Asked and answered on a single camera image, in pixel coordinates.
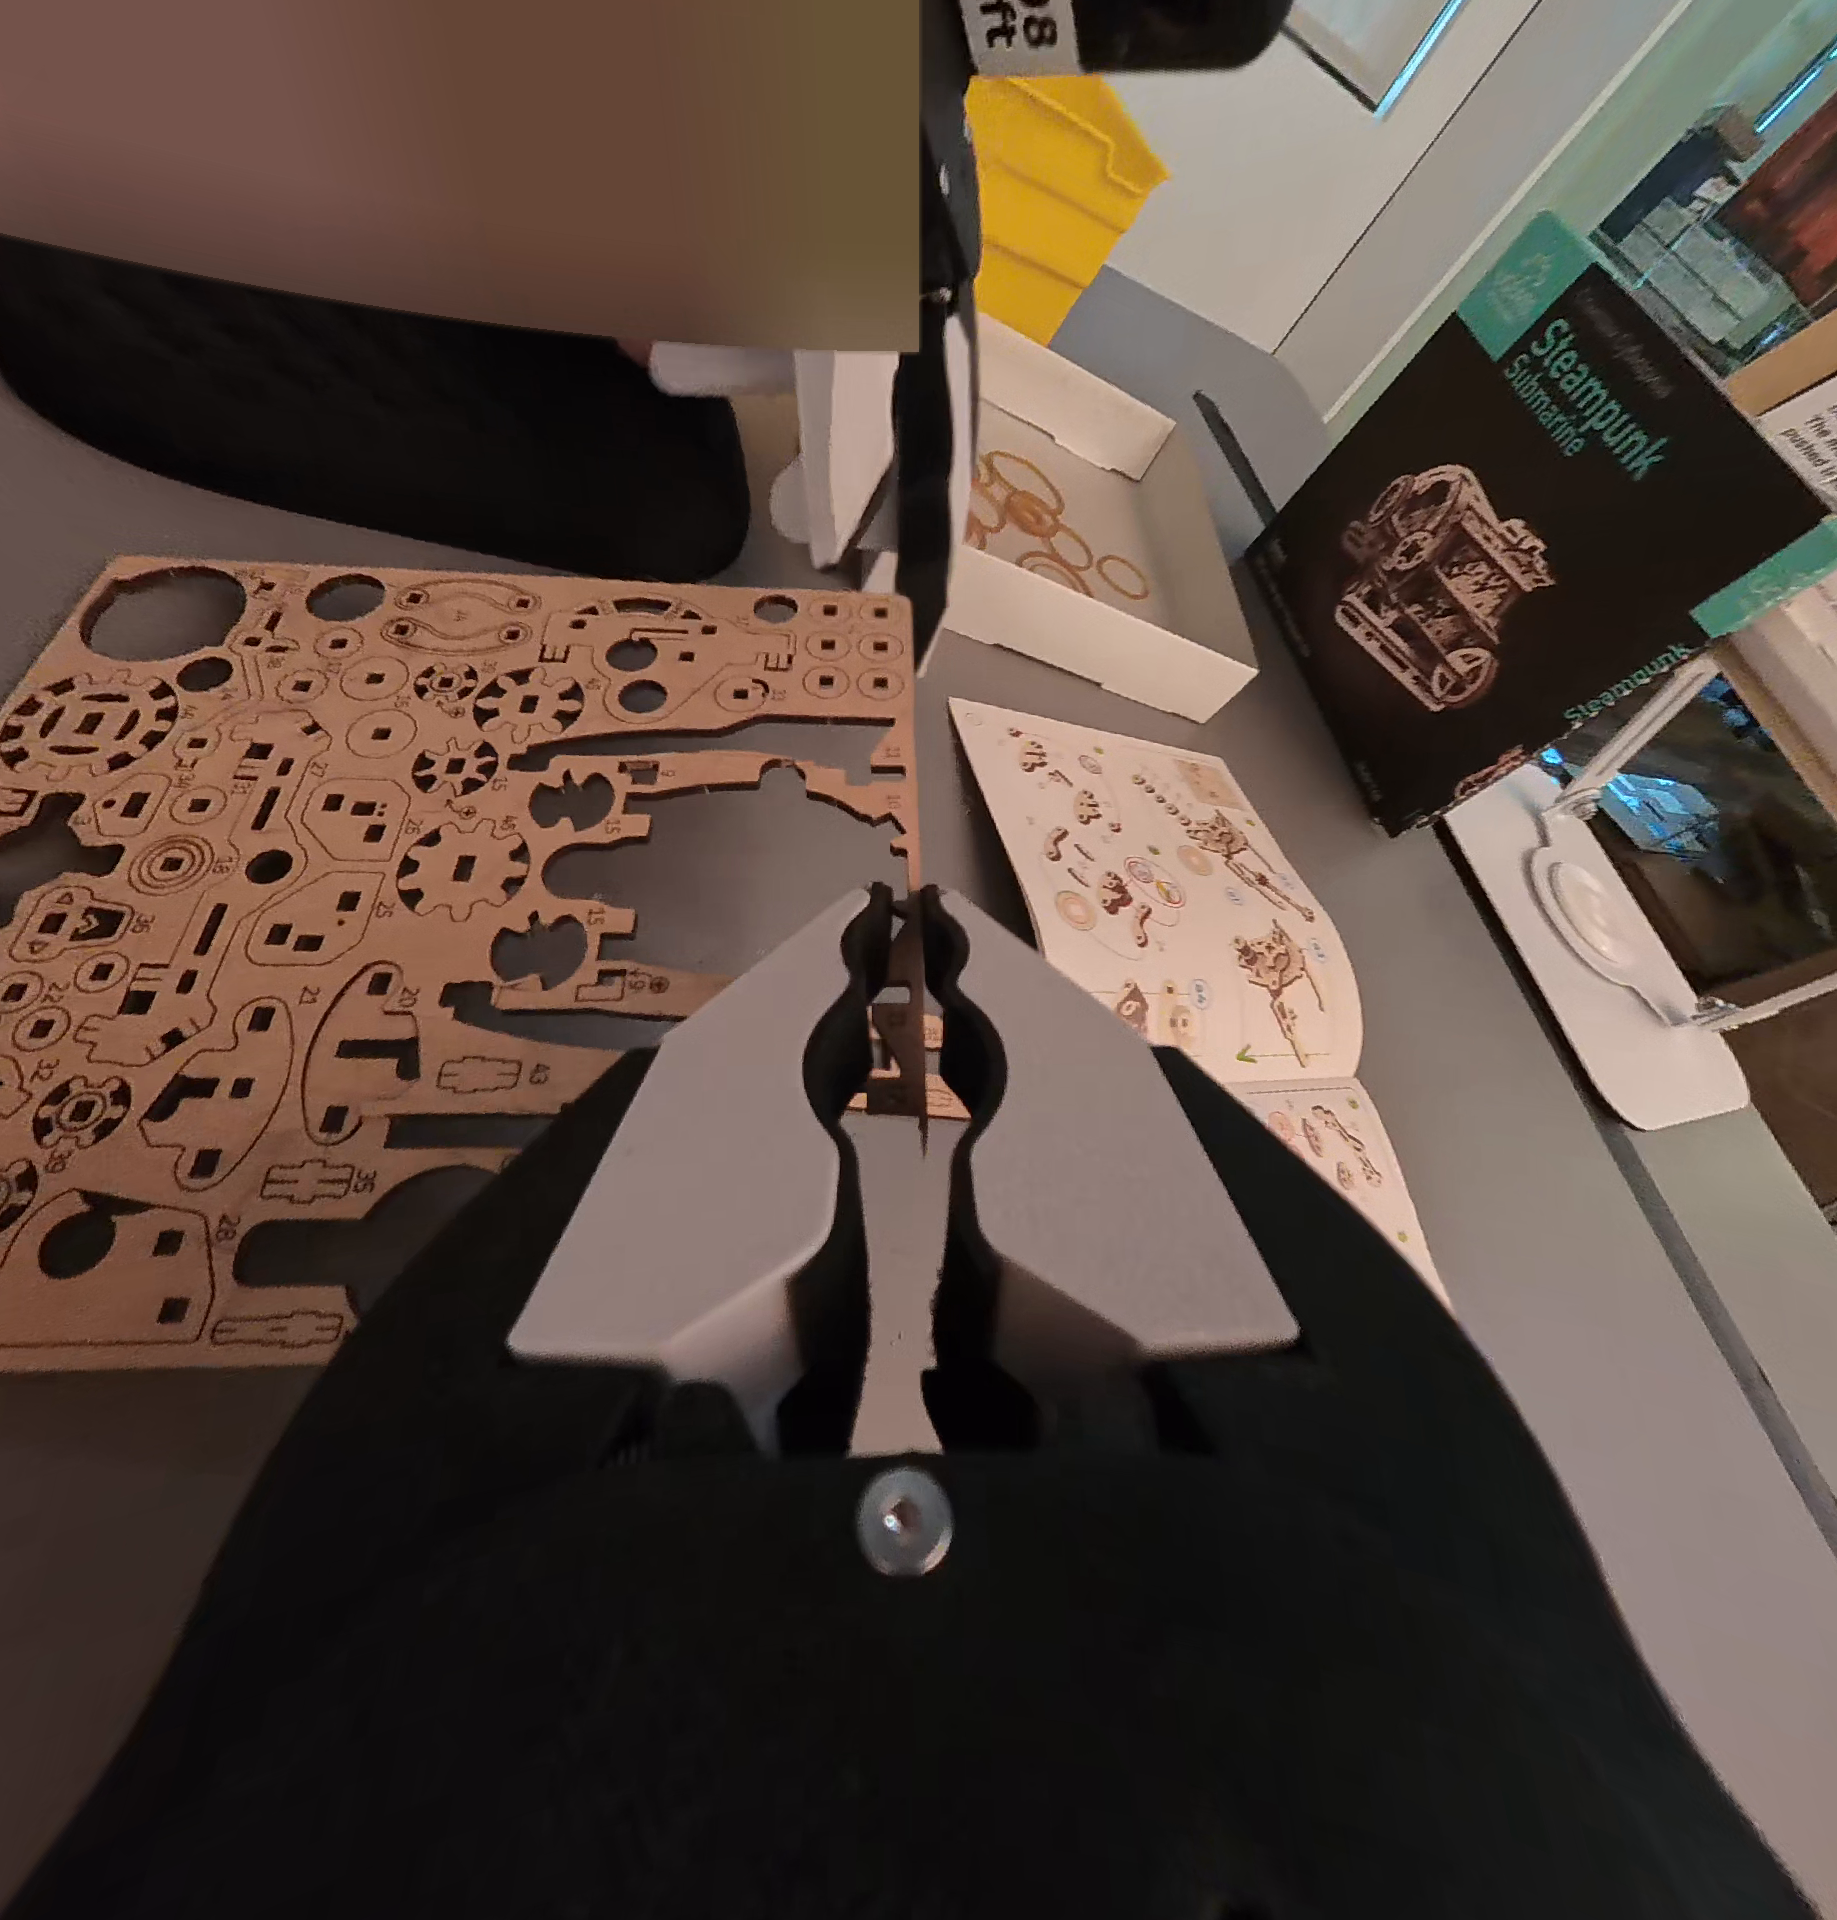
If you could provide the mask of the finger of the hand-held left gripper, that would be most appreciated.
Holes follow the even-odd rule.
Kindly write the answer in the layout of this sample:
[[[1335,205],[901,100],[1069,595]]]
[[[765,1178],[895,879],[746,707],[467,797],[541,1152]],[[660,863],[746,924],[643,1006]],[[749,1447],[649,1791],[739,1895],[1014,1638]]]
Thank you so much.
[[[972,515],[978,456],[980,341],[974,301],[925,301],[921,347],[896,356],[893,454],[853,540],[858,580],[901,595],[923,671],[946,624]]]

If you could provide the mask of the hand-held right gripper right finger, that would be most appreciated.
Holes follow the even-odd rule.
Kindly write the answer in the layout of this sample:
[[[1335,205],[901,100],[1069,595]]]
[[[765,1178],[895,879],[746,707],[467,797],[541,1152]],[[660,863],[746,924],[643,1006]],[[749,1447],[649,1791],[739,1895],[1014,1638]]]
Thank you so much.
[[[1289,1355],[1299,1324],[1156,1050],[930,887],[942,1082],[965,1109],[930,1302],[946,1452],[1147,1435],[1180,1362]]]

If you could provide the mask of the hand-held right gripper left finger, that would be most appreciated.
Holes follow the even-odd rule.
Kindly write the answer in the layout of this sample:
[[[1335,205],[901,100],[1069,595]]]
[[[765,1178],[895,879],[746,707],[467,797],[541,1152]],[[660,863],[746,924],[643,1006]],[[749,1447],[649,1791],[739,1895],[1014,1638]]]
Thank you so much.
[[[871,1281],[842,1116],[895,940],[893,889],[847,891],[660,1042],[513,1357],[720,1386],[771,1452],[851,1451]]]

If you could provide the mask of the wooden model part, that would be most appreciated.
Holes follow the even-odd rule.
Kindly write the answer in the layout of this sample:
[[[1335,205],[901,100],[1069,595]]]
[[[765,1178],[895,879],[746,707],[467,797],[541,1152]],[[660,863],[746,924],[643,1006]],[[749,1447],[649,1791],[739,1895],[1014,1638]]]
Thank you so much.
[[[927,986],[923,901],[893,905],[891,954],[868,1004],[871,1066],[849,1102],[849,1115],[905,1126],[915,1146],[951,1146],[947,1124],[969,1118],[942,1073],[946,1020]]]

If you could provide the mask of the wooden parts sheet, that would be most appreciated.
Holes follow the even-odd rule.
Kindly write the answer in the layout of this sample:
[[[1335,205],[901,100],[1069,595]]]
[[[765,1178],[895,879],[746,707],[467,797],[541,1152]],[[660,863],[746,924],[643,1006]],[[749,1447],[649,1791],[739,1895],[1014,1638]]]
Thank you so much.
[[[903,601],[109,563],[0,707],[0,1375],[327,1359],[345,1290],[250,1236],[499,1170],[614,1066],[459,991],[711,1001],[548,875],[783,767],[918,877]]]

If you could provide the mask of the black model kit box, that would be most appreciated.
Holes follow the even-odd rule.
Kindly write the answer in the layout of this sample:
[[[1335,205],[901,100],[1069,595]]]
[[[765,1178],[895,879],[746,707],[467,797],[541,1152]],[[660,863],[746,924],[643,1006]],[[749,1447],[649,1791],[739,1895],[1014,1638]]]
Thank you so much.
[[[1827,580],[1837,498],[1541,212],[1246,563],[1401,836]]]

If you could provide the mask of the pile of rubber bands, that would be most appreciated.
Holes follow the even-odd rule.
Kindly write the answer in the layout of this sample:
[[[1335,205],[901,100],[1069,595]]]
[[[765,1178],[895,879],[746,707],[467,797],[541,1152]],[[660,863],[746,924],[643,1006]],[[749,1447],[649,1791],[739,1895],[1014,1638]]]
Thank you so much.
[[[1150,572],[1129,552],[1087,540],[1061,487],[1016,450],[975,456],[965,547],[1092,601],[1140,607],[1152,599]]]

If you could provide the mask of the yellow plastic bin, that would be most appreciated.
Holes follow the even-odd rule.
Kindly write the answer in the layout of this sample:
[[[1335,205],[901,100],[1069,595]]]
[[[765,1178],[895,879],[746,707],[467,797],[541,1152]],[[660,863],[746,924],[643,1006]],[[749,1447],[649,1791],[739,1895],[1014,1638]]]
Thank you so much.
[[[982,316],[1050,345],[1084,292],[1169,181],[1103,77],[974,80]]]

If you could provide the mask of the white cardboard box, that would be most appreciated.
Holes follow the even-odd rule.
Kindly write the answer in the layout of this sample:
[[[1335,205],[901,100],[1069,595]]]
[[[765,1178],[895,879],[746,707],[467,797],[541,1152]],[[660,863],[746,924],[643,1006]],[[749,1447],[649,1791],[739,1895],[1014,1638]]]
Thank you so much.
[[[1140,607],[1092,601],[961,547],[946,629],[1208,723],[1258,672],[1184,431],[1013,327],[980,319],[978,454],[1016,450],[1065,492],[1101,550],[1152,579]]]

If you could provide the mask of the instruction booklet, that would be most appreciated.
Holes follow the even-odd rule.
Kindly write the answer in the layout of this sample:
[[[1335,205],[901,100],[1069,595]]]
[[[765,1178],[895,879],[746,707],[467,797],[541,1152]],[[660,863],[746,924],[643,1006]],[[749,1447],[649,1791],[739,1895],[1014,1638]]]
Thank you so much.
[[[968,698],[953,717],[1047,963],[1232,1094],[1447,1302],[1359,1082],[1357,974],[1229,765]]]

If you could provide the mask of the dark metal bar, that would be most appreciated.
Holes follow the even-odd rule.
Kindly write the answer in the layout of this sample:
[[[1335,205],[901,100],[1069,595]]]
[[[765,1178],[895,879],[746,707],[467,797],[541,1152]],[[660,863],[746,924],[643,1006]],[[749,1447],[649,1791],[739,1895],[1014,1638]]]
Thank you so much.
[[[1232,480],[1243,492],[1249,513],[1250,513],[1250,530],[1243,533],[1239,542],[1239,556],[1249,557],[1253,549],[1268,535],[1273,520],[1279,519],[1279,502],[1268,489],[1265,474],[1256,467],[1253,456],[1246,452],[1239,435],[1227,420],[1219,400],[1202,392],[1194,390],[1194,407],[1206,422],[1211,441],[1219,445],[1219,452],[1229,467]]]

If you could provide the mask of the white document stand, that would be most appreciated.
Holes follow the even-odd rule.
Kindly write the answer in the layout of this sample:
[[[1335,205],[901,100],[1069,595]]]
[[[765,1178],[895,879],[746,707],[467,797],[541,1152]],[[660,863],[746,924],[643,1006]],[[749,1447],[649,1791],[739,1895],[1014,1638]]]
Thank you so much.
[[[1449,839],[1617,1116],[1746,1109],[1733,1032],[1837,993],[1837,563]]]

